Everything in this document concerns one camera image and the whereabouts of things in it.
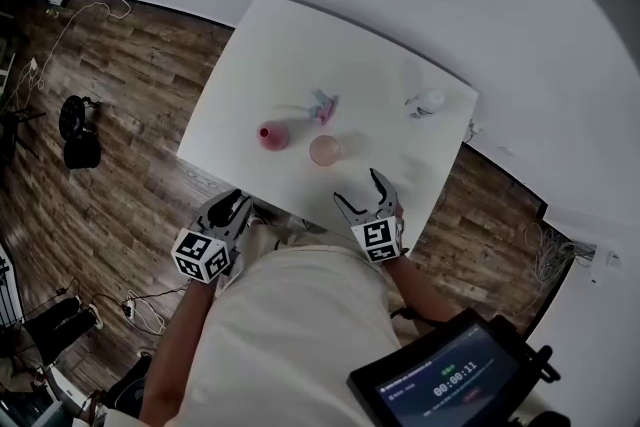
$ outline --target fiducial marker cube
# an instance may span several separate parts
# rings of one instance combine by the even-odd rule
[[[203,283],[211,283],[231,265],[224,242],[185,228],[180,230],[171,256],[181,274]]]
[[[395,217],[352,226],[351,231],[372,263],[396,258],[402,254],[401,226]]]

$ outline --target white shirt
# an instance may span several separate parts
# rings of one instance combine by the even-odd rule
[[[399,348],[384,279],[358,255],[274,251],[214,303],[167,425],[370,426],[347,378]],[[106,426],[128,423],[117,416]]]

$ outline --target floor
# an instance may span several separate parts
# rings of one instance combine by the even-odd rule
[[[31,41],[16,59],[9,87],[31,56],[42,66],[73,13],[96,1],[123,12],[117,0],[71,0],[55,17],[45,14],[45,3],[28,3],[18,21]],[[43,90],[30,98],[47,116],[23,131],[40,159],[19,148],[3,172],[8,192],[0,192],[0,237],[15,261],[25,311],[74,276],[85,302],[109,296],[95,298],[104,329],[80,339],[58,363],[85,392],[108,389],[135,362],[137,349],[157,342],[131,326],[117,303],[129,289],[155,294],[184,283],[169,256],[174,238],[197,207],[228,187],[175,153],[232,30],[144,4],[132,8],[117,20],[93,6],[67,30]],[[94,119],[102,161],[93,170],[69,171],[62,159],[58,113],[72,94],[102,101]],[[27,88],[18,97],[21,107]],[[463,146],[413,253],[416,265],[460,307],[487,318],[502,313],[524,330],[547,293],[538,290],[535,248],[523,237],[539,206]],[[392,286],[390,298],[390,309],[396,308]],[[178,293],[151,300],[167,317],[178,301]],[[404,343],[415,338],[409,321],[395,319],[394,326]]]

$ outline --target display screen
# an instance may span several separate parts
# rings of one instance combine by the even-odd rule
[[[403,427],[456,427],[491,402],[519,367],[475,325],[376,391]]]

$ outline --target cable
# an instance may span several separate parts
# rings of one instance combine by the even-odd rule
[[[136,326],[129,317],[125,316],[125,318],[127,319],[127,322],[129,324],[131,324],[133,327],[135,327],[138,331],[142,331],[143,333],[147,333],[148,335],[153,335],[153,336],[162,336],[159,335],[158,333],[154,333],[153,331],[149,331],[148,329],[144,329],[140,326]]]
[[[165,320],[164,320],[164,317],[163,317],[162,315],[160,315],[160,314],[155,310],[155,308],[154,308],[153,306],[151,306],[151,304],[149,304],[149,302],[148,302],[148,301],[146,301],[145,299],[142,299],[142,298],[141,298],[141,297],[140,297],[140,296],[139,296],[139,295],[138,295],[134,290],[129,290],[129,291],[127,292],[127,302],[129,302],[129,301],[133,301],[133,304],[134,304],[134,306],[133,306],[133,312],[132,312],[132,313],[133,313],[133,317],[134,317],[134,318],[133,318],[133,319],[131,319],[131,320],[132,320],[132,321],[134,321],[134,323],[135,323],[135,314],[137,313],[137,314],[140,316],[140,318],[142,319],[142,322],[144,323],[144,325],[146,326],[146,328],[147,328],[149,331],[152,331],[152,332],[154,332],[154,333],[155,333],[155,334],[157,334],[157,335],[161,335],[161,334],[162,334],[162,332],[163,332],[163,331],[164,331],[164,329],[165,329],[165,326],[166,326],[166,322],[165,322]],[[144,316],[142,315],[142,313],[140,313],[140,312],[138,311],[138,309],[135,307],[135,302],[136,302],[136,301],[141,301],[142,303],[146,304],[146,305],[147,305],[147,307],[151,310],[151,313],[153,313],[153,315],[155,316],[156,321],[158,322],[158,326],[159,326],[159,327],[158,327],[158,329],[157,329],[156,331],[154,331],[154,330],[151,328],[151,326],[147,323],[147,321],[146,321],[146,319],[144,318]]]
[[[71,278],[71,281],[69,282],[69,284],[66,286],[66,288],[59,288],[58,290],[56,290],[56,294],[51,296],[49,299],[47,299],[46,301],[40,303],[38,306],[36,306],[35,308],[32,308],[31,310],[29,310],[27,313],[24,313],[21,317],[18,317],[17,319],[15,319],[14,322],[7,324],[3,324],[3,327],[8,327],[11,326],[21,320],[24,320],[27,318],[27,316],[31,315],[34,311],[36,311],[39,308],[42,308],[45,304],[50,303],[51,301],[53,301],[56,297],[60,297],[61,295],[64,295],[67,293],[67,291],[71,288],[71,285],[73,285],[73,282],[76,282],[78,284],[78,289],[80,288],[80,281],[78,280],[78,278],[76,278],[75,276],[73,278]]]
[[[23,75],[24,70],[27,68],[29,68],[27,70],[27,73]],[[15,89],[13,90],[13,93],[11,93],[9,98],[7,98],[7,103],[5,103],[4,107],[2,108],[2,113],[4,113],[7,110],[7,108],[9,107],[9,104],[11,103],[11,99],[16,95],[16,93],[20,89],[20,86],[24,82],[24,80],[27,77],[29,77],[29,90],[31,90],[35,84],[34,80],[36,79],[37,76],[38,76],[38,68],[37,67],[32,68],[31,61],[29,61],[27,64],[24,65],[24,67],[22,68],[22,71],[20,72],[20,76],[18,78],[18,85],[15,87]]]
[[[391,318],[395,317],[396,315],[400,315],[407,320],[420,320],[431,327],[440,327],[446,324],[446,322],[442,322],[440,320],[425,319],[424,317],[420,316],[416,310],[409,306],[397,309],[391,314]]]
[[[111,12],[111,7],[109,6],[109,4],[107,4],[105,2],[92,2],[91,4],[87,4],[86,6],[83,6],[80,9],[78,9],[78,11],[76,11],[73,14],[73,16],[71,18],[69,18],[69,21],[64,26],[64,28],[62,29],[62,32],[58,36],[58,39],[56,40],[56,42],[54,43],[53,47],[51,48],[51,51],[49,52],[49,55],[47,56],[47,59],[45,60],[44,65],[42,66],[42,69],[40,70],[40,76],[38,77],[38,80],[33,82],[33,79],[35,78],[35,75],[33,77],[31,77],[31,75],[29,73],[29,77],[30,77],[30,79],[29,79],[29,94],[27,95],[27,101],[24,103],[24,107],[26,107],[29,104],[29,99],[31,98],[31,92],[35,88],[38,88],[38,91],[42,91],[44,89],[45,82],[44,82],[44,79],[42,77],[44,75],[45,70],[47,69],[47,64],[49,64],[49,60],[51,59],[51,56],[53,55],[53,52],[58,47],[58,43],[60,43],[60,40],[62,39],[62,36],[64,36],[64,33],[67,31],[67,29],[69,28],[69,25],[71,25],[71,22],[73,22],[75,17],[78,16],[80,13],[82,13],[85,9],[92,8],[93,6],[104,6],[104,7],[107,8],[109,16],[113,16],[114,18],[116,18],[118,20],[122,20],[125,16],[127,16],[127,15],[129,15],[129,13],[131,13],[132,8],[131,8],[131,4],[129,4],[126,0],[119,0],[119,1],[123,2],[127,6],[127,12],[122,14],[122,15],[113,14]],[[27,63],[26,66],[30,66],[30,65],[31,65],[31,61],[29,61],[29,63]],[[24,72],[24,68],[20,72],[20,77],[22,77],[22,73],[23,72]],[[23,81],[24,81],[24,77],[21,80],[18,80],[18,85],[16,86],[15,90],[13,91],[11,96],[9,97],[9,100],[11,98],[13,98],[14,95],[18,92],[18,89],[20,88],[20,85],[22,84]],[[9,105],[9,100],[7,100],[7,104],[5,105],[5,108]]]
[[[87,405],[87,402],[89,402],[93,397],[95,397],[95,395],[98,393],[98,390],[93,390],[86,399],[84,399],[84,402],[82,403],[82,405],[80,406],[80,412],[84,412],[84,407]]]
[[[109,299],[112,303],[114,303],[116,306],[118,306],[119,308],[122,308],[122,302],[118,301],[115,297],[112,297],[110,295],[107,294],[93,294],[91,296],[91,299],[89,300],[89,304],[93,304],[93,300],[96,297],[104,297],[105,299]]]
[[[540,232],[540,240],[537,246],[529,242],[528,233],[532,226],[537,227]],[[529,223],[524,229],[524,243],[536,249],[536,263],[533,276],[538,282],[538,293],[526,308],[519,313],[512,312],[516,317],[531,308],[540,298],[544,289],[550,283],[554,283],[562,275],[566,266],[572,261],[575,260],[583,267],[589,267],[589,265],[581,263],[578,258],[591,262],[593,261],[593,254],[595,252],[593,248],[585,244],[568,240],[564,235],[552,228],[543,231],[542,227],[535,222]]]
[[[137,297],[137,299],[149,299],[150,297],[161,297],[163,295],[173,294],[173,293],[176,293],[176,292],[181,292],[182,290],[184,290],[188,286],[189,286],[189,283],[187,283],[186,285],[182,285],[181,287],[178,287],[178,288],[173,288],[171,290],[167,290],[166,292],[162,292],[161,294],[140,295],[140,296]]]

